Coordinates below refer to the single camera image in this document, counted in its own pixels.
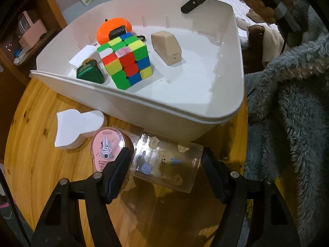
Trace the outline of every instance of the yellow cube tile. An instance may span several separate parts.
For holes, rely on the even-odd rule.
[[[118,71],[122,70],[122,66],[121,63],[119,61],[119,59],[114,60],[113,62],[111,62],[110,64],[107,64],[105,66],[107,72],[109,73],[109,75],[113,75],[116,74]]]
[[[114,46],[115,44],[118,44],[121,41],[122,41],[121,38],[117,37],[117,38],[114,38],[111,41],[109,41],[109,45],[112,47],[112,46]]]
[[[128,45],[128,47],[131,49],[131,51],[135,51],[143,46],[145,46],[145,44],[141,40],[137,40]]]
[[[147,68],[142,69],[139,73],[140,73],[140,76],[142,77],[142,80],[146,79],[147,77],[150,77],[152,75],[151,66],[148,66]]]

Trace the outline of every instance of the rubik's cube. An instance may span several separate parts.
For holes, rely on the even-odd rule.
[[[116,37],[97,50],[119,89],[126,90],[152,75],[146,45],[131,33]]]

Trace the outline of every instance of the blue cube tile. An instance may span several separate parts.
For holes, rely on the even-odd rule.
[[[128,81],[130,83],[130,85],[134,85],[138,82],[140,82],[142,80],[142,77],[140,76],[139,73],[136,73],[134,75],[132,75],[131,77],[128,77]]]
[[[119,36],[121,38],[122,41],[124,41],[125,39],[129,38],[133,36],[132,33],[126,33],[126,34],[122,34],[121,36]]]
[[[137,66],[138,66],[139,70],[142,70],[142,69],[145,69],[145,68],[151,66],[150,58],[145,57],[145,58],[141,59],[140,61],[137,61]]]

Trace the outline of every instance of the human hand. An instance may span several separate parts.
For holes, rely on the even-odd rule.
[[[274,18],[274,10],[271,7],[265,7],[264,2],[261,0],[241,0],[246,3],[255,13],[260,15],[264,21],[269,24],[276,22]],[[292,0],[281,0],[287,9],[292,12]]]

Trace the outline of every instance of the white storage container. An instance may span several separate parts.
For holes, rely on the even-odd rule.
[[[233,9],[207,0],[189,14],[188,0],[114,0],[94,7],[63,29],[37,57],[33,76],[56,92],[118,119],[176,140],[192,141],[239,110],[243,66]],[[146,37],[153,75],[126,91],[106,74],[104,84],[76,79],[69,63],[97,43],[105,19],[123,17]],[[151,33],[173,33],[182,61],[167,66],[154,51]]]

